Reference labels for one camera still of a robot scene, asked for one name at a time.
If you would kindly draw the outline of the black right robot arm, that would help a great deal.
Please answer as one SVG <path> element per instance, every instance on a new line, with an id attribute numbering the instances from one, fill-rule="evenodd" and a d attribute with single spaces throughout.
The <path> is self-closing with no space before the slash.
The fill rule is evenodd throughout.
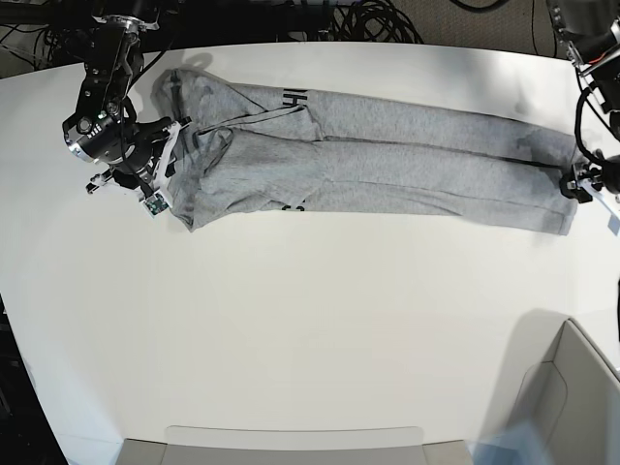
<path id="1" fill-rule="evenodd" d="M 160 201 L 176 139 L 191 122 L 188 117 L 163 117 L 138 122 L 129 93 L 154 66 L 145 63 L 141 36 L 159 29 L 159 20 L 177 33 L 180 1 L 97 1 L 93 46 L 84 62 L 75 112 L 62 124 L 69 151 L 86 163 L 103 162 L 108 169 L 89 181 L 92 194 L 113 181 L 139 192 L 140 199 Z"/>

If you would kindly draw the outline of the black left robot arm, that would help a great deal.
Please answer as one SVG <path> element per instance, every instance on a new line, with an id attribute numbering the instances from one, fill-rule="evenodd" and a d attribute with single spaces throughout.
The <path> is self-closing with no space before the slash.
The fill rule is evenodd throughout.
<path id="1" fill-rule="evenodd" d="M 585 106 L 596 93 L 602 97 L 595 115 L 619 138 L 619 3 L 617 1 L 548 1 L 546 3 L 556 40 L 566 48 L 579 85 L 573 133 L 576 162 L 560 181 L 562 194 L 580 203 L 593 200 L 603 189 L 619 193 L 619 157 L 606 158 L 600 149 L 586 147 L 582 137 Z"/>

